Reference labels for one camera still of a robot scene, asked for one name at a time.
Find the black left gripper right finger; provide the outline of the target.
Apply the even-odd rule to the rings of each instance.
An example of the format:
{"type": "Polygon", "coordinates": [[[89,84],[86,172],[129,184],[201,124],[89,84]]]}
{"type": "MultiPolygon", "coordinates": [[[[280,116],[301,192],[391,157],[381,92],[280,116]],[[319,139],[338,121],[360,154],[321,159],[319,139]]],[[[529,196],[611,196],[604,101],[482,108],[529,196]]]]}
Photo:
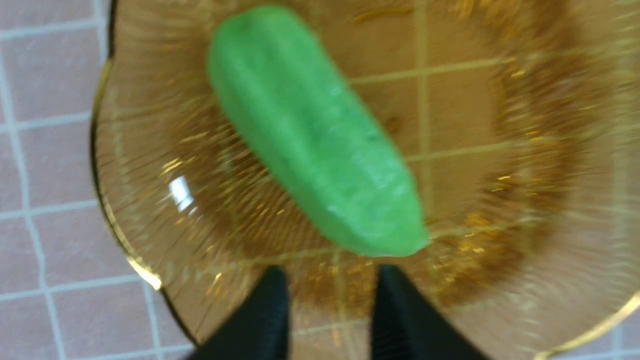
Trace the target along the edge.
{"type": "Polygon", "coordinates": [[[487,360],[400,267],[382,264],[371,319],[373,360],[487,360]]]}

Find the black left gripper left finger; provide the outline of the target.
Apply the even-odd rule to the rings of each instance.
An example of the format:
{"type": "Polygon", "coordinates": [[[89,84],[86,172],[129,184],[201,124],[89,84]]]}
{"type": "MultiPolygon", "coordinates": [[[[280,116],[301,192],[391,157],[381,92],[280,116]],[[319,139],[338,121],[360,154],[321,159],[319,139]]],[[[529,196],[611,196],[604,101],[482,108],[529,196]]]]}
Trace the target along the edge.
{"type": "Polygon", "coordinates": [[[290,295],[285,271],[267,267],[245,301],[187,358],[288,360],[290,295]]]}

